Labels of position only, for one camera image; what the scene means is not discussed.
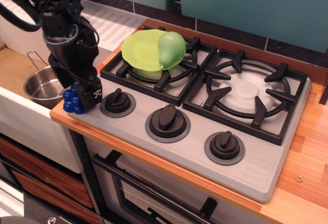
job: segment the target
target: wooden drawer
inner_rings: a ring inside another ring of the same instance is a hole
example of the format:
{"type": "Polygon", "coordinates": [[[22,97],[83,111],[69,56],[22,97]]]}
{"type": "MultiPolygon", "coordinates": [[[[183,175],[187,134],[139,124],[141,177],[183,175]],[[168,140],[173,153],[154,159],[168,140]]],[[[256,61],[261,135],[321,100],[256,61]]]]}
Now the wooden drawer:
{"type": "Polygon", "coordinates": [[[64,211],[71,213],[82,220],[90,224],[100,224],[99,217],[87,210],[86,208],[80,206],[74,201],[68,199],[67,197],[59,194],[53,189],[40,184],[38,181],[21,174],[20,172],[12,169],[13,174],[16,176],[17,180],[20,182],[24,190],[31,193],[32,195],[45,200],[46,202],[55,205],[64,211]]]}
{"type": "Polygon", "coordinates": [[[28,149],[15,145],[16,142],[0,136],[0,153],[3,157],[35,176],[38,180],[53,186],[80,202],[93,208],[93,203],[82,179],[72,177],[68,172],[50,164],[41,157],[31,154],[28,149]]]}

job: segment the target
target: burner grate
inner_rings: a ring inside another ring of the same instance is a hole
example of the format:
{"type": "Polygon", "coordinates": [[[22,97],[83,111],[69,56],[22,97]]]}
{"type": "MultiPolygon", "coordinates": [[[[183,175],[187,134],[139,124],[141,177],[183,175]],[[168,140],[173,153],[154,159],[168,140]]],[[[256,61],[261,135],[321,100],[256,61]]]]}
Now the burner grate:
{"type": "Polygon", "coordinates": [[[195,88],[183,102],[183,108],[219,123],[225,124],[229,127],[238,129],[242,132],[264,139],[273,144],[281,145],[306,78],[306,74],[288,69],[288,66],[285,63],[277,66],[270,63],[265,63],[258,59],[247,57],[245,56],[244,51],[234,53],[221,49],[216,59],[209,63],[209,65],[205,68],[201,77],[195,84],[195,88]],[[222,63],[222,59],[228,59],[228,61],[222,63]],[[268,72],[269,74],[263,78],[266,83],[281,83],[284,89],[283,92],[272,89],[266,89],[265,91],[268,95],[281,102],[279,105],[274,107],[272,110],[267,110],[266,106],[261,101],[261,98],[255,96],[255,113],[245,113],[229,108],[221,102],[221,100],[231,92],[232,88],[230,86],[223,88],[218,86],[217,89],[213,90],[213,80],[225,80],[229,83],[231,76],[222,72],[222,70],[227,67],[232,67],[236,73],[242,74],[245,66],[251,66],[255,70],[264,70],[265,72],[268,72]],[[295,94],[291,94],[291,87],[288,79],[295,79],[299,81],[295,94]],[[193,100],[197,96],[200,88],[204,85],[206,86],[208,98],[202,106],[200,104],[196,104],[193,100]],[[287,115],[283,121],[283,126],[279,134],[275,134],[261,128],[262,122],[267,117],[275,116],[281,111],[286,111],[287,115]],[[244,119],[249,119],[251,122],[246,123],[244,122],[244,119]]]}
{"type": "Polygon", "coordinates": [[[118,83],[122,86],[131,88],[151,97],[163,100],[170,104],[180,106],[185,99],[187,93],[193,86],[196,76],[211,60],[216,57],[217,48],[200,42],[200,39],[185,38],[186,54],[185,58],[179,64],[183,71],[177,75],[171,76],[170,70],[161,71],[158,78],[144,77],[135,71],[135,69],[126,62],[119,52],[103,69],[100,76],[104,79],[118,83]],[[206,52],[207,56],[199,62],[198,52],[206,52]],[[183,87],[177,95],[172,95],[166,91],[169,84],[183,81],[183,87]]]}

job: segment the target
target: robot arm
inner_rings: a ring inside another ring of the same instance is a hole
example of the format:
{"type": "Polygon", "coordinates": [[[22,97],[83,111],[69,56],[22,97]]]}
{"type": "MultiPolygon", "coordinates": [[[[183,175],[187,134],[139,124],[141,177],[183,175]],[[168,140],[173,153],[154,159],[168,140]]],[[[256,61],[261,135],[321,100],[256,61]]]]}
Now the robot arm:
{"type": "Polygon", "coordinates": [[[16,17],[0,4],[0,14],[24,31],[42,28],[44,41],[51,54],[49,64],[61,85],[66,88],[78,82],[77,92],[82,106],[90,110],[102,99],[102,87],[93,61],[97,57],[99,36],[81,17],[81,0],[12,0],[35,24],[16,17]]]}

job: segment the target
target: toy stove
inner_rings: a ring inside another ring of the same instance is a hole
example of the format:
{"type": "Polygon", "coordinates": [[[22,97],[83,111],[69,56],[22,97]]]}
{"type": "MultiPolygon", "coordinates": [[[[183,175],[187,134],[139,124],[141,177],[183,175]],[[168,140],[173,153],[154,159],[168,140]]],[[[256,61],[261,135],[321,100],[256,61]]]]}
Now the toy stove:
{"type": "Polygon", "coordinates": [[[169,70],[117,54],[100,72],[103,101],[70,114],[260,202],[269,201],[309,95],[307,75],[185,39],[169,70]]]}

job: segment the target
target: stainless steel pot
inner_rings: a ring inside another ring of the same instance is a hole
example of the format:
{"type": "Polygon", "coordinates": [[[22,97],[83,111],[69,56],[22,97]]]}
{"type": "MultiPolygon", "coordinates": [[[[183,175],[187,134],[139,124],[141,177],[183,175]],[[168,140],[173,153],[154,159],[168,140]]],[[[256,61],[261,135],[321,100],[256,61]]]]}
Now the stainless steel pot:
{"type": "Polygon", "coordinates": [[[62,99],[63,92],[65,89],[60,84],[55,73],[52,71],[51,66],[38,55],[38,57],[47,65],[45,68],[39,69],[32,58],[31,59],[35,67],[38,69],[36,72],[31,74],[24,83],[25,94],[35,103],[42,105],[48,109],[54,108],[62,99]]]}

